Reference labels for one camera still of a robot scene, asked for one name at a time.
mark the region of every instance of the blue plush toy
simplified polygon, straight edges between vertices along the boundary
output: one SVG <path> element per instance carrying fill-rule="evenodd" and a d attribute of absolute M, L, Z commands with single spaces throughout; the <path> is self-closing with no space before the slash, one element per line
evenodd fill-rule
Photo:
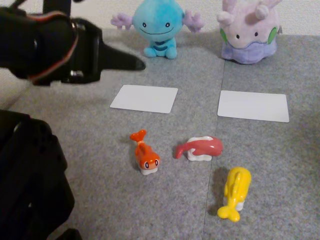
<path fill-rule="evenodd" d="M 191 15 L 184 11 L 175 0 L 144 0 L 136 9 L 134 16 L 123 13 L 113 16 L 111 24 L 118 29 L 129 30 L 131 25 L 145 39 L 150 41 L 149 47 L 144 49 L 144 54 L 149 58 L 177 57 L 175 35 L 186 25 L 193 33 L 199 32 L 204 26 L 200 15 Z"/>

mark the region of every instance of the orange figurine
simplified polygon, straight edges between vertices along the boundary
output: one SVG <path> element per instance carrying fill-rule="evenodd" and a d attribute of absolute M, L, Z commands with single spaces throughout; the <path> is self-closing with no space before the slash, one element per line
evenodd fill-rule
<path fill-rule="evenodd" d="M 136 141 L 135 159 L 143 175 L 155 173 L 160 164 L 159 155 L 152 150 L 151 146 L 145 144 L 146 134 L 147 131 L 143 129 L 130 136 L 131 140 Z"/>

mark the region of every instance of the fish tail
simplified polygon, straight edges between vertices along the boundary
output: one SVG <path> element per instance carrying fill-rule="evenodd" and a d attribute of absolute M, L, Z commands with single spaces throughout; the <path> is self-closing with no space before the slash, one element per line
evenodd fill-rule
<path fill-rule="evenodd" d="M 222 219 L 229 219 L 232 222 L 238 222 L 240 220 L 239 212 L 230 206 L 220 207 L 217 215 Z"/>
<path fill-rule="evenodd" d="M 147 131 L 142 129 L 136 133 L 131 134 L 130 139 L 138 143 L 144 140 L 146 134 L 147 134 Z"/>
<path fill-rule="evenodd" d="M 182 154 L 184 153 L 184 151 L 186 151 L 186 144 L 181 144 L 181 145 L 178 145 L 176 148 L 175 148 L 175 158 L 176 159 L 179 159 Z"/>

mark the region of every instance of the plush toy face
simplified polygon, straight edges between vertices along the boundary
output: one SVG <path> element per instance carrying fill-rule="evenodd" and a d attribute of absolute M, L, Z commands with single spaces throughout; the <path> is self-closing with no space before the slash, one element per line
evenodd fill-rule
<path fill-rule="evenodd" d="M 147 40 L 172 39 L 183 27 L 184 12 L 175 0 L 145 0 L 135 11 L 134 28 Z"/>
<path fill-rule="evenodd" d="M 237 49 L 246 48 L 251 43 L 271 43 L 280 27 L 278 13 L 273 7 L 262 5 L 258 0 L 224 0 L 223 3 L 223 12 L 217 19 L 225 41 Z"/>

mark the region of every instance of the plush toy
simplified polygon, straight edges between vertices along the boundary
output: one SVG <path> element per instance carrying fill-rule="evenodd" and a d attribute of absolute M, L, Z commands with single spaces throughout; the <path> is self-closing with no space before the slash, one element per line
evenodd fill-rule
<path fill-rule="evenodd" d="M 204 26 L 200 14 L 192 16 L 190 11 L 184 11 L 175 0 L 144 0 L 136 9 L 134 16 L 123 13 L 113 16 L 111 24 L 118 29 L 129 30 L 131 25 L 138 33 L 149 40 L 150 44 L 144 49 L 149 57 L 177 57 L 175 35 L 186 25 L 193 33 L 199 32 Z"/>
<path fill-rule="evenodd" d="M 280 19 L 275 6 L 282 0 L 223 0 L 217 15 L 224 40 L 222 57 L 255 64 L 275 54 Z"/>

